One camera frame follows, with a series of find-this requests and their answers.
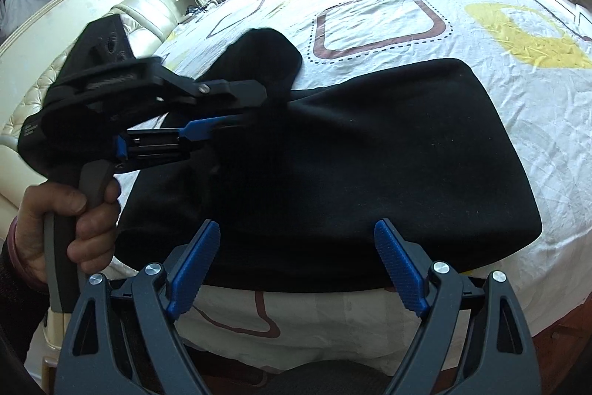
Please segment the left forearm dark sleeve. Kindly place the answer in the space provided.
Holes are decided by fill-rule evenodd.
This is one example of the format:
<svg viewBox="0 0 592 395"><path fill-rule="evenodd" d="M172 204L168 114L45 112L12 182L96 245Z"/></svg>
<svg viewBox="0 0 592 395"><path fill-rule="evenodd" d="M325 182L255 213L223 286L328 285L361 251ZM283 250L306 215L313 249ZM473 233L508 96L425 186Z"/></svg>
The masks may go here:
<svg viewBox="0 0 592 395"><path fill-rule="evenodd" d="M44 394L24 364L39 324L49 308L46 284L31 278L18 258L17 218L1 251L1 393Z"/></svg>

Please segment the person left hand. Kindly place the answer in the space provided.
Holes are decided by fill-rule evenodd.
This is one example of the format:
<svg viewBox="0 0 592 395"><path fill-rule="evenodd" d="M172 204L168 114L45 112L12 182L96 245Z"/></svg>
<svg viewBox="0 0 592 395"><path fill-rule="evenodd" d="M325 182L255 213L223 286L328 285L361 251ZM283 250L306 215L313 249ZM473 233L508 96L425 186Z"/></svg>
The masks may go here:
<svg viewBox="0 0 592 395"><path fill-rule="evenodd" d="M52 249L45 242L48 221L53 221L54 238L60 243L55 254L62 252L88 275L104 270L115 251L119 196L120 184L114 178L95 208L89 208L86 196L69 185L45 181L27 187L13 228L11 254L24 277L36 284L48 281Z"/></svg>

